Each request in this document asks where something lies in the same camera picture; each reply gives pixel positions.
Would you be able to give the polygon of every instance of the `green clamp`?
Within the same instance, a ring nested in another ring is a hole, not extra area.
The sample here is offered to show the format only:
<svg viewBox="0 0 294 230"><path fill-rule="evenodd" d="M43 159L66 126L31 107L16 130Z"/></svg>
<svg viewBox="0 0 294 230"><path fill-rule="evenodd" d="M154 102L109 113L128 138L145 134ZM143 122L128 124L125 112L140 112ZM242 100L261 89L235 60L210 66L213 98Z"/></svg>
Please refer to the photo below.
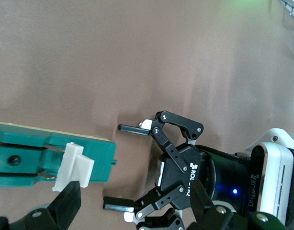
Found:
<svg viewBox="0 0 294 230"><path fill-rule="evenodd" d="M92 136L0 122L0 187L32 186L54 181L67 143L83 146L83 155L94 160L90 182L107 182L115 143Z"/></svg>

